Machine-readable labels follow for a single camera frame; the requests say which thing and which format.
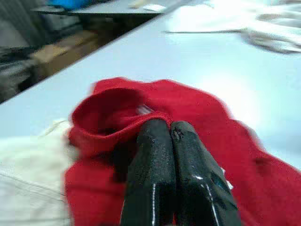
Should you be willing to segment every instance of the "white fabric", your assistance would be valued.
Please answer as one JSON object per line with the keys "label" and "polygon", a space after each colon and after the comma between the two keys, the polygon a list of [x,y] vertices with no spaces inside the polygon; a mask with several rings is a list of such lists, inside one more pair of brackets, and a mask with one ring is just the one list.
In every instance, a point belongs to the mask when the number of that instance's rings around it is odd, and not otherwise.
{"label": "white fabric", "polygon": [[39,136],[0,140],[0,225],[68,226],[63,173],[76,160],[67,121]]}
{"label": "white fabric", "polygon": [[166,31],[242,31],[252,44],[282,53],[301,52],[301,6],[267,6],[246,0],[208,1],[178,8],[167,21]]}

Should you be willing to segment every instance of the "table surface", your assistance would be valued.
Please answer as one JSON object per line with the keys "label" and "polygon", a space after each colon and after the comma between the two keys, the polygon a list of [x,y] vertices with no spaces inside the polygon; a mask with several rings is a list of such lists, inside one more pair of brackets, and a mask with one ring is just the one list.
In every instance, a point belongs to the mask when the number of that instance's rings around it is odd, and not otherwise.
{"label": "table surface", "polygon": [[172,79],[220,98],[265,149],[301,169],[301,55],[270,52],[239,33],[165,33],[158,16],[0,105],[0,137],[39,134],[68,118],[101,79]]}
{"label": "table surface", "polygon": [[166,9],[161,12],[155,12],[145,10],[142,7],[130,8],[129,5],[133,1],[134,0],[110,0],[105,3],[97,3],[92,6],[73,11],[64,11],[61,8],[54,8],[52,6],[43,6],[36,8],[33,11],[43,14],[60,15],[158,15],[168,10],[172,10],[182,2],[182,0],[147,0],[146,4],[159,4],[166,7]]}

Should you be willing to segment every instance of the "red cloth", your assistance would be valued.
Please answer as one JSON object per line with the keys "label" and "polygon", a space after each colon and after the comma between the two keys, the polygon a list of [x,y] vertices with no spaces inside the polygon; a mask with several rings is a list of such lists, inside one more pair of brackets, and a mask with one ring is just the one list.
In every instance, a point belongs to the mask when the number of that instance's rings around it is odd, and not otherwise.
{"label": "red cloth", "polygon": [[[137,114],[141,105],[154,112]],[[127,165],[139,128],[149,119],[194,126],[226,170],[244,225],[301,224],[300,173],[263,152],[216,98],[172,81],[115,78],[98,82],[72,114],[70,141],[81,150],[81,160],[66,172],[65,191],[75,226],[119,223]]]}

